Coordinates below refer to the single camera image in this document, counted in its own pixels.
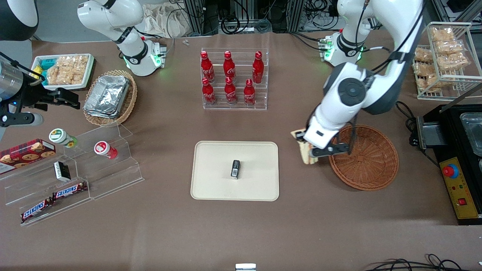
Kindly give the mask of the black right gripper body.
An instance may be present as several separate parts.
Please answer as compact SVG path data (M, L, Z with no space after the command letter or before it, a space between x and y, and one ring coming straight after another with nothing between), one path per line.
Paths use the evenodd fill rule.
M42 84L30 86L29 84L20 87L19 91L14 96L14 112L20 113L24 107L34 108L40 104L40 110L47 111L48 105L62 105L62 101L58 100L56 96L58 91L45 89Z

